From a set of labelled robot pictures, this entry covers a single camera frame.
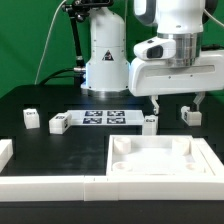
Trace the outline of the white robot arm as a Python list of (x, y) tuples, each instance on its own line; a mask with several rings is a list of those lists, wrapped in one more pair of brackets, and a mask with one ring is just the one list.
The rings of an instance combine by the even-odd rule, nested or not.
[(157, 35), (134, 46), (135, 59), (125, 56), (124, 21), (106, 7), (90, 11), (91, 58), (82, 90), (93, 96), (117, 96), (128, 90), (148, 96), (197, 94), (224, 89), (224, 50), (201, 50), (203, 16), (209, 0), (134, 0), (134, 14)]

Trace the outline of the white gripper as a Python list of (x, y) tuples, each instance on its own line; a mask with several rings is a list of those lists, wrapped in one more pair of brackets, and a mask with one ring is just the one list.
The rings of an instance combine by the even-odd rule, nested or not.
[(134, 46), (129, 90), (134, 96), (150, 96), (155, 115), (159, 114), (158, 95), (198, 92), (191, 105), (191, 111), (198, 112), (205, 91), (224, 89), (224, 50), (202, 51), (193, 58), (185, 57), (185, 50), (166, 39)]

